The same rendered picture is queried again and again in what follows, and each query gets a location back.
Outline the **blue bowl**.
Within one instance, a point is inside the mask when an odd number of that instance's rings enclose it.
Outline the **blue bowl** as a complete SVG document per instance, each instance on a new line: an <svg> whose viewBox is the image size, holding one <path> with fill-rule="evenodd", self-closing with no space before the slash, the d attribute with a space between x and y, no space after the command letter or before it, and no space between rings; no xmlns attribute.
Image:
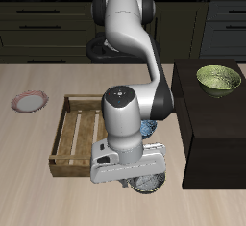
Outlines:
<svg viewBox="0 0 246 226"><path fill-rule="evenodd" d="M149 138L156 131L158 123L156 120L142 120L140 133L143 139Z"/></svg>

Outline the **flat black base plate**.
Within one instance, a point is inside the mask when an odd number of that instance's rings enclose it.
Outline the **flat black base plate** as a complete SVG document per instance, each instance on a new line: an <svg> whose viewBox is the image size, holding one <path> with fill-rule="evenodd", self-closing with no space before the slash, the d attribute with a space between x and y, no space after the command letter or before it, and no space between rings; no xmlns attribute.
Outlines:
<svg viewBox="0 0 246 226"><path fill-rule="evenodd" d="M111 50L106 44L106 37L104 32L96 34L86 45L86 55L94 64L145 64L142 58L137 56L116 52Z"/></svg>

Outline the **black bowl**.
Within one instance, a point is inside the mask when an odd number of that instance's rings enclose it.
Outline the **black bowl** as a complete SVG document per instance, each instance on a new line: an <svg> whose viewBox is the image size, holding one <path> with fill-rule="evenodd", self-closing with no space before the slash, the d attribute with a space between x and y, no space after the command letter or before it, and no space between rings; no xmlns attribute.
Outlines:
<svg viewBox="0 0 246 226"><path fill-rule="evenodd" d="M134 177L128 183L138 193L150 194L156 192L165 183L165 173Z"/></svg>

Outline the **dark kitchen cupboards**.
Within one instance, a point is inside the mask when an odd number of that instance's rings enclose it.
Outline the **dark kitchen cupboards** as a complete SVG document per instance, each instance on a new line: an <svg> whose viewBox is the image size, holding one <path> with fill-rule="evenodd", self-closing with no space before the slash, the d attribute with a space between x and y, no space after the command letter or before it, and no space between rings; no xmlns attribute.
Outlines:
<svg viewBox="0 0 246 226"><path fill-rule="evenodd" d="M104 29L90 14L93 0L0 0L0 63L89 63L98 57ZM199 57L209 0L155 0L154 20L144 26L160 49L160 60Z"/></svg>

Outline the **green bowl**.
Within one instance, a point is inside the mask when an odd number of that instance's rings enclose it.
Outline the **green bowl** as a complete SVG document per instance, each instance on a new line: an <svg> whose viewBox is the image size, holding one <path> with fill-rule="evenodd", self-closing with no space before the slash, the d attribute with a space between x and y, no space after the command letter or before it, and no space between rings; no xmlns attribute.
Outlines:
<svg viewBox="0 0 246 226"><path fill-rule="evenodd" d="M196 78L200 88L213 98L231 94L241 84L240 75L223 65L207 65L198 69Z"/></svg>

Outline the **dark wooden cabinet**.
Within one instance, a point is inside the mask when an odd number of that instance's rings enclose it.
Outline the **dark wooden cabinet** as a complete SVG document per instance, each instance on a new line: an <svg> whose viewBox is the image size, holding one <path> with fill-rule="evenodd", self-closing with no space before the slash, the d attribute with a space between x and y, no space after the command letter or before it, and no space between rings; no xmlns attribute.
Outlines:
<svg viewBox="0 0 246 226"><path fill-rule="evenodd" d="M183 140L184 189L246 189L246 78L216 99L200 88L197 70L210 64L238 72L233 59L177 59L172 93Z"/></svg>

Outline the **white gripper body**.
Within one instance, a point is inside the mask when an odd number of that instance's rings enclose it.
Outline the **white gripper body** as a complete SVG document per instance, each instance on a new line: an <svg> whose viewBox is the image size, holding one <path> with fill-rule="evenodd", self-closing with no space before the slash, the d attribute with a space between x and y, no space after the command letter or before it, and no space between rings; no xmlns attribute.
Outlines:
<svg viewBox="0 0 246 226"><path fill-rule="evenodd" d="M143 154L138 161L132 162L131 153L127 164L120 163L120 156L110 149L105 141L92 144L90 159L90 180L103 183L129 179L139 176L163 173L165 167L165 146L160 143L142 145Z"/></svg>

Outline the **wooden slat tray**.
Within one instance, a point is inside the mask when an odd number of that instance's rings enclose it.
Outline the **wooden slat tray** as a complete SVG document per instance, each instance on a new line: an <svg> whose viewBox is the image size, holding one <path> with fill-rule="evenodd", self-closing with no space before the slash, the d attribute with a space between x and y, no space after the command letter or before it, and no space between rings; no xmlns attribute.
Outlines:
<svg viewBox="0 0 246 226"><path fill-rule="evenodd" d="M101 94L66 94L49 168L53 177L89 177L91 146L107 136Z"/></svg>

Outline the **white plate with red rim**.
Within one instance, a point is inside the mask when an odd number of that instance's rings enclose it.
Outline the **white plate with red rim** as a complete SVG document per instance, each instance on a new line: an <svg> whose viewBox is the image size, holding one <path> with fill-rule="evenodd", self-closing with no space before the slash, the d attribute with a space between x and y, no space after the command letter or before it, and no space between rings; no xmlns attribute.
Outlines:
<svg viewBox="0 0 246 226"><path fill-rule="evenodd" d="M17 113L35 113L44 108L49 101L47 94L41 90L24 91L11 101L12 109Z"/></svg>

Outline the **grey kitchen cupboard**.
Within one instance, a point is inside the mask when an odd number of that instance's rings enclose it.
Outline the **grey kitchen cupboard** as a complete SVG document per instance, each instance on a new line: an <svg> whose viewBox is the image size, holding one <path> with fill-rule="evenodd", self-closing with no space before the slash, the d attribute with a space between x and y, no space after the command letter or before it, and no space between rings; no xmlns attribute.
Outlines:
<svg viewBox="0 0 246 226"><path fill-rule="evenodd" d="M209 3L200 58L246 63L246 0Z"/></svg>

